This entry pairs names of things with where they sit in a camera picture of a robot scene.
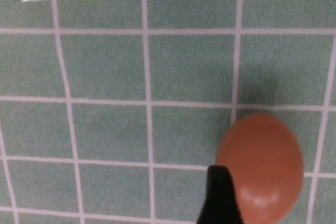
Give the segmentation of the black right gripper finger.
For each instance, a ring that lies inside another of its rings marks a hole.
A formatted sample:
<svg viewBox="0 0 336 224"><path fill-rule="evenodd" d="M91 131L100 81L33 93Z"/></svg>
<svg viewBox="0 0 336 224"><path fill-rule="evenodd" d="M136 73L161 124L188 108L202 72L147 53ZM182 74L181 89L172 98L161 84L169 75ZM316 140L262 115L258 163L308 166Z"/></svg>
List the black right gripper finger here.
<svg viewBox="0 0 336 224"><path fill-rule="evenodd" d="M197 224L242 224L232 176L225 166L207 170L205 201Z"/></svg>

